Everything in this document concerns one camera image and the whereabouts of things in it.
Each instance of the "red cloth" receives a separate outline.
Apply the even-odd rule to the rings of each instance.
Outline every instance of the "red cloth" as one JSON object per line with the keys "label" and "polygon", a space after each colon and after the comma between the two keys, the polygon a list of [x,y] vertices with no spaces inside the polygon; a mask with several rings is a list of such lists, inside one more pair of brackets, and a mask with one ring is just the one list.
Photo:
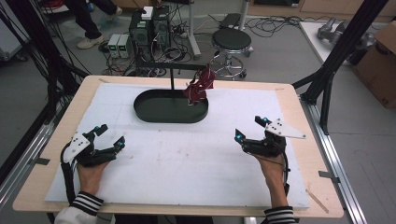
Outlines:
{"label": "red cloth", "polygon": [[39,5],[43,8],[56,9],[64,5],[64,0],[44,0]]}
{"label": "red cloth", "polygon": [[189,105],[197,105],[206,99],[207,89],[213,89],[213,82],[216,74],[209,67],[199,70],[195,73],[190,85],[183,91],[184,95],[189,99]]}

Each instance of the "black pole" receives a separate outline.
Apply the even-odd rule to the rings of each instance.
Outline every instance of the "black pole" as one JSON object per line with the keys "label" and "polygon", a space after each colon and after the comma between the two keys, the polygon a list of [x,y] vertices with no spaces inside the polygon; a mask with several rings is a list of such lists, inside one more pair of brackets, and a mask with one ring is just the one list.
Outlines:
{"label": "black pole", "polygon": [[173,68],[170,69],[171,72],[171,90],[174,91],[175,90],[175,76],[173,74]]}
{"label": "black pole", "polygon": [[322,108],[320,111],[320,127],[326,134],[329,134],[327,123],[332,93],[332,80],[344,60],[355,48],[358,41],[373,23],[387,2],[388,0],[363,1],[361,7],[358,9],[348,27],[335,44],[329,57],[319,70],[311,76],[305,77],[292,84],[293,87],[297,89],[311,82],[308,90],[301,95],[301,99],[303,101],[307,101],[311,105],[316,104],[318,97],[324,91]]}

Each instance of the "white paper sheet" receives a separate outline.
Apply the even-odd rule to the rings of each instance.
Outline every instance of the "white paper sheet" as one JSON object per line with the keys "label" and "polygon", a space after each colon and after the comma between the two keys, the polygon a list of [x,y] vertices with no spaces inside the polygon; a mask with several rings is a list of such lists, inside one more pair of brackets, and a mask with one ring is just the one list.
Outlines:
{"label": "white paper sheet", "polygon": [[[247,138],[263,139],[264,128],[255,116],[283,119],[274,91],[209,90],[205,119],[169,124],[148,123],[136,116],[135,97],[150,89],[160,88],[101,84],[78,125],[86,133],[107,124],[108,130],[95,139],[97,149],[111,147],[121,136],[126,139],[126,147],[105,169],[98,197],[106,203],[271,205],[259,163],[233,138],[237,128]],[[309,207],[289,139],[287,143],[290,205]],[[75,182],[78,192],[77,174]],[[46,201],[67,201],[60,167]]]}

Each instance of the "human hand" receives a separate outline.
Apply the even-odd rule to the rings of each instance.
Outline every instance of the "human hand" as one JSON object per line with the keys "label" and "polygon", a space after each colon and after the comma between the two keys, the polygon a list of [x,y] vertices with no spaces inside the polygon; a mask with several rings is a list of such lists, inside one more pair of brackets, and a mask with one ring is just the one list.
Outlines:
{"label": "human hand", "polygon": [[84,167],[78,164],[77,170],[80,190],[91,195],[96,195],[100,187],[103,171],[108,164],[109,161],[93,167]]}
{"label": "human hand", "polygon": [[259,161],[262,173],[265,176],[265,183],[271,194],[271,205],[273,207],[288,206],[286,192],[283,186],[283,158],[282,155],[276,157],[264,157],[254,155]]}

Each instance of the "gray floor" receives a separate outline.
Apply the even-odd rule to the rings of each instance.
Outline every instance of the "gray floor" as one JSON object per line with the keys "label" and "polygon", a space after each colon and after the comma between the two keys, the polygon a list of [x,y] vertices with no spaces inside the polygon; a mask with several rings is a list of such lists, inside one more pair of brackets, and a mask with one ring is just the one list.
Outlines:
{"label": "gray floor", "polygon": [[[95,10],[92,16],[105,39],[109,39],[112,34],[128,31],[128,13],[113,22],[105,22],[100,10]],[[195,24],[199,25],[208,19],[200,19]],[[77,49],[76,44],[83,36],[83,31],[73,22],[73,16],[66,14],[59,19],[59,23],[67,46],[92,74],[101,74],[106,69],[106,59],[97,48]],[[209,21],[204,27],[214,28],[217,25]],[[197,33],[200,32],[210,33],[213,29]],[[247,33],[252,37],[254,52],[250,57],[240,56],[247,68],[244,81],[293,83],[314,73],[321,65],[298,28],[285,26],[269,38],[258,37],[249,30]],[[197,35],[196,38],[203,56],[192,63],[207,63],[215,52],[210,46],[210,36]],[[54,41],[60,46],[59,39],[55,38]],[[60,50],[65,56],[64,49],[60,47]],[[182,71],[176,76],[191,78],[191,74]],[[0,107],[1,164],[45,105],[46,86],[44,78],[31,61],[11,61],[0,67],[0,92],[3,96]],[[305,89],[302,87],[297,92],[302,93]],[[333,81],[329,131],[368,223],[394,222],[396,110],[384,108],[353,74],[350,66],[342,66]],[[49,223],[45,214],[13,211],[11,205],[17,192],[18,188],[0,211],[0,223]],[[242,223],[242,218],[216,217],[215,222]],[[301,222],[349,223],[349,218],[347,215],[339,219],[303,218]]]}

